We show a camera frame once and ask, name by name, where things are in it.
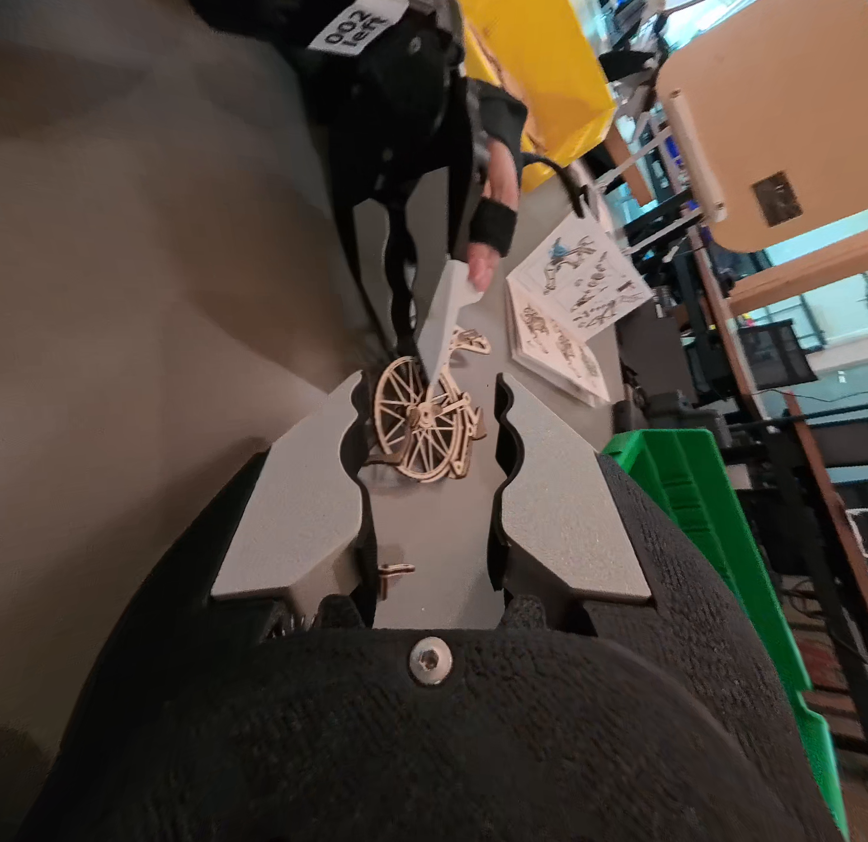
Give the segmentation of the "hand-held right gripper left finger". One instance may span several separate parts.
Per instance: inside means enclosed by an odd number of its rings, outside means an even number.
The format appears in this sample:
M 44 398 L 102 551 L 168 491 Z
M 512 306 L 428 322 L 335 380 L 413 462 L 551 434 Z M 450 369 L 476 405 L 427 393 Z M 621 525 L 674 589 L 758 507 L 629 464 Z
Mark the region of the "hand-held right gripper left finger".
M 212 598 L 272 598 L 316 612 L 326 596 L 377 602 L 377 541 L 359 472 L 370 392 L 353 372 L 276 440 L 228 545 Z

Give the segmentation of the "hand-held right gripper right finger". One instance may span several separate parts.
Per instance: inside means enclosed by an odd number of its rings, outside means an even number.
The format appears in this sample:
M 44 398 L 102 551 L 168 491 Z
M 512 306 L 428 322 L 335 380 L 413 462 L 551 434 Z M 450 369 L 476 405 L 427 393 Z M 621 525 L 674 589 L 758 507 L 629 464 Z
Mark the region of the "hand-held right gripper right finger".
M 600 456 L 510 374 L 495 381 L 492 500 L 495 591 L 544 601 L 650 601 L 648 586 Z

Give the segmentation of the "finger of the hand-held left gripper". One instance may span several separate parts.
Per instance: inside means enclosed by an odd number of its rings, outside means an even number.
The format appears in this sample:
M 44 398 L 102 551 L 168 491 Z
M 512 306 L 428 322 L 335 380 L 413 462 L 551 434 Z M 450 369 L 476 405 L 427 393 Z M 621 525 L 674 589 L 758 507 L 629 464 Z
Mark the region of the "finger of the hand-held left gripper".
M 396 336 L 396 354 L 414 356 L 417 250 L 406 222 L 406 210 L 388 207 L 388 286 L 391 291 L 390 320 Z
M 418 361 L 428 386 L 437 383 L 448 362 L 450 341 L 461 310 L 482 297 L 483 292 L 471 281 L 468 264 L 460 260 L 445 262 L 427 317 L 415 338 Z

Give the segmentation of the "wooden bicycle model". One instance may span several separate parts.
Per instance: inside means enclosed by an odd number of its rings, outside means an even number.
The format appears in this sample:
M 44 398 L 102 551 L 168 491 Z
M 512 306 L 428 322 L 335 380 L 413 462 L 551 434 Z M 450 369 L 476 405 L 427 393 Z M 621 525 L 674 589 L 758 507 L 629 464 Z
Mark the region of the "wooden bicycle model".
M 472 445 L 486 435 L 483 410 L 460 389 L 450 367 L 457 352 L 487 356 L 491 343 L 474 329 L 455 327 L 447 360 L 434 383 L 424 383 L 419 359 L 395 359 L 373 395 L 373 427 L 379 454 L 369 464 L 395 467 L 419 483 L 465 478 Z

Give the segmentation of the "person's left forearm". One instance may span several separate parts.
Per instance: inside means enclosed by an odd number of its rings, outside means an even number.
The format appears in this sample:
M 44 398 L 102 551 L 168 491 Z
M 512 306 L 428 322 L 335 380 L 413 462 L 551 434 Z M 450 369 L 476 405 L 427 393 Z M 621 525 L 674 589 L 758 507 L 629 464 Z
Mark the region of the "person's left forearm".
M 522 137 L 528 110 L 505 88 L 468 77 L 468 91 L 478 105 L 479 123 L 486 143 L 497 141 L 510 152 L 518 167 L 524 165 Z

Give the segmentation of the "grey desk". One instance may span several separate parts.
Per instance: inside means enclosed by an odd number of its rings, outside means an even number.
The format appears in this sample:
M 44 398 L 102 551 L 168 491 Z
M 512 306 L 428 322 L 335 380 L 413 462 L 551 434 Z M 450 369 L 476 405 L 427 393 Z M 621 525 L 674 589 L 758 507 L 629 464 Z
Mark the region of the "grey desk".
M 2 0 L 2 839 L 159 555 L 357 365 L 293 0 Z

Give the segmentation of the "person's left hand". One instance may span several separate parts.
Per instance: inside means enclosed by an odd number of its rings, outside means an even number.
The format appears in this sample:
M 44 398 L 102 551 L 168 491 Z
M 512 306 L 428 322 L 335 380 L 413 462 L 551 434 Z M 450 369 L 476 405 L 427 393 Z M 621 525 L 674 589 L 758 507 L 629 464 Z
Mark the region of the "person's left hand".
M 496 138 L 489 138 L 487 151 L 489 164 L 483 198 L 492 199 L 517 213 L 520 187 L 512 154 L 505 143 Z M 476 291 L 485 293 L 503 256 L 493 246 L 475 241 L 468 244 L 466 253 L 469 281 Z

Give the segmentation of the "small wooden puzzle piece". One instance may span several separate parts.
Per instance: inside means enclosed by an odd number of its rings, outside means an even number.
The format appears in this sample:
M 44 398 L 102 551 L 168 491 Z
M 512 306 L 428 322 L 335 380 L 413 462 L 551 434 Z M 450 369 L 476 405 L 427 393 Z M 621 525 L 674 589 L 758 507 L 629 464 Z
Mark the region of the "small wooden puzzle piece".
M 382 563 L 377 566 L 377 600 L 385 601 L 394 581 L 414 574 L 416 567 L 410 563 Z

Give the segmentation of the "open instruction booklet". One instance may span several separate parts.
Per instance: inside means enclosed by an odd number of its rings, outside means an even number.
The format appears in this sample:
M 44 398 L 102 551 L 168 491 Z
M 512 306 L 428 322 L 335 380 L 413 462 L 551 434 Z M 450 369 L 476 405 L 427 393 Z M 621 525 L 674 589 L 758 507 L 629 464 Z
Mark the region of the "open instruction booklet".
M 589 407 L 610 404 L 590 340 L 654 296 L 589 211 L 570 213 L 506 278 L 512 360 Z

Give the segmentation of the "black device box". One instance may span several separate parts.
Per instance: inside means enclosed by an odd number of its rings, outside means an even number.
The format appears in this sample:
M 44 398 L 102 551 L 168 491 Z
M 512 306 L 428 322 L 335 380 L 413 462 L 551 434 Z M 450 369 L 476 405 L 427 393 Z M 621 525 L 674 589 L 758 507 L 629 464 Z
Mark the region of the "black device box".
M 721 413 L 710 407 L 696 407 L 680 392 L 631 397 L 615 402 L 611 408 L 613 434 L 636 430 L 709 431 L 721 449 L 732 447 L 732 434 Z

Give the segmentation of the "yellow plastic bin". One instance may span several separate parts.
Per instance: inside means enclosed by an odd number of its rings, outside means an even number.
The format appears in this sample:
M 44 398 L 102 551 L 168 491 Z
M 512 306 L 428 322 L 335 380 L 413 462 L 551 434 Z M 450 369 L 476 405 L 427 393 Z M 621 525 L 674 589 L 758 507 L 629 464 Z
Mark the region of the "yellow plastic bin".
M 570 166 L 605 139 L 615 103 L 570 0 L 458 0 L 467 76 L 528 110 L 522 150 Z

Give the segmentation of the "black mesh basket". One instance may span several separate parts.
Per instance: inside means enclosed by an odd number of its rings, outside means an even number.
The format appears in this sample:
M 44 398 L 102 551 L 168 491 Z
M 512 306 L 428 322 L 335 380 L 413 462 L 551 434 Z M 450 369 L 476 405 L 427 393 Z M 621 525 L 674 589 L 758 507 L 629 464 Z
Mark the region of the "black mesh basket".
M 790 318 L 737 330 L 757 392 L 818 381 Z

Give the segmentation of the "wooden-edged table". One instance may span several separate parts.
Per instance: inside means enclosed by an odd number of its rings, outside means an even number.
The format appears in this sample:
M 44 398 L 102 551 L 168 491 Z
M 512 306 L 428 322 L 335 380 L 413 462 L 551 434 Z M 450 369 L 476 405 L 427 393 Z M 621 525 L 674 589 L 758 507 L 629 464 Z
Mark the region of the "wooden-edged table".
M 822 523 L 828 522 L 831 526 L 831 540 L 826 554 L 828 564 L 842 564 L 844 577 L 852 579 L 857 594 L 866 601 L 867 576 L 862 548 L 844 505 L 833 488 L 816 430 L 808 424 L 808 415 L 800 413 L 797 397 L 792 392 L 784 393 L 791 414 L 780 419 L 768 416 L 757 400 L 759 387 L 737 335 L 736 319 L 744 312 L 759 307 L 761 301 L 776 303 L 865 271 L 867 233 L 860 232 L 783 265 L 755 273 L 736 283 L 728 298 L 722 294 L 706 250 L 696 248 L 693 256 L 701 287 L 682 289 L 685 300 L 682 306 L 689 312 L 697 311 L 699 314 L 699 323 L 692 325 L 693 335 L 696 338 L 705 337 L 708 327 L 712 327 L 712 334 L 718 337 L 722 345 L 726 376 L 734 382 L 738 404 L 754 419 L 760 430 L 767 431 L 775 427 L 794 438 L 795 449 L 806 464 L 811 482 L 817 489 L 819 504 L 814 506 L 814 510 L 818 512 Z

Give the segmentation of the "plywood chair seat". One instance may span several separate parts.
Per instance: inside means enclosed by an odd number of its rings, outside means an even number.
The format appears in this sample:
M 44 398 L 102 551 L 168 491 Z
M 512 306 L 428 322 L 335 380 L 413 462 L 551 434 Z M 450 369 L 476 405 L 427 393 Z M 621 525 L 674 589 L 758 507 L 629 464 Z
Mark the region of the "plywood chair seat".
M 660 105 L 683 89 L 725 193 L 717 245 L 760 251 L 866 210 L 866 84 L 866 0 L 757 0 L 667 59 Z

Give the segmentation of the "white chair bracket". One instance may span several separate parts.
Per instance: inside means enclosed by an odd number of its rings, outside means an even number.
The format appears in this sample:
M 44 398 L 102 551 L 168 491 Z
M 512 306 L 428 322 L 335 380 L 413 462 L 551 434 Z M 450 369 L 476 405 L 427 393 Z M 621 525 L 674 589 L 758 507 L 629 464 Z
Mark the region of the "white chair bracket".
M 675 138 L 694 196 L 710 224 L 721 223 L 728 216 L 722 183 L 712 168 L 708 153 L 681 88 L 672 90 L 666 99 L 665 112 Z

